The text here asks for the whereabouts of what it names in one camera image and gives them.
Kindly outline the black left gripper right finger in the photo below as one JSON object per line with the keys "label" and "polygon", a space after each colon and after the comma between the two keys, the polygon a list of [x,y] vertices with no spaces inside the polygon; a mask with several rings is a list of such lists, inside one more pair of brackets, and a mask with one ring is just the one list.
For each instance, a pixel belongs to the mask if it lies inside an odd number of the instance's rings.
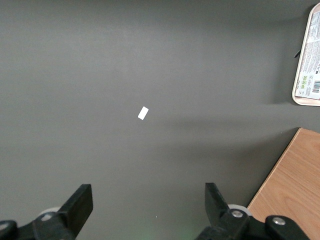
{"label": "black left gripper right finger", "polygon": [[265,222],[239,208],[230,208],[215,183],[206,183],[205,211],[210,226],[197,240],[308,240],[309,237],[292,219],[269,215]]}

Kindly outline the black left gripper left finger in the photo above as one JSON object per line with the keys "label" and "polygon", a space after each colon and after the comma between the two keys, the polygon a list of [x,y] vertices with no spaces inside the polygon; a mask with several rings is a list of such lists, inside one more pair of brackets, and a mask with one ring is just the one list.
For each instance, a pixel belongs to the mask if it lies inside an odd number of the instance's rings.
{"label": "black left gripper left finger", "polygon": [[47,210],[30,223],[0,222],[2,240],[75,240],[93,211],[92,186],[82,184],[58,209]]}

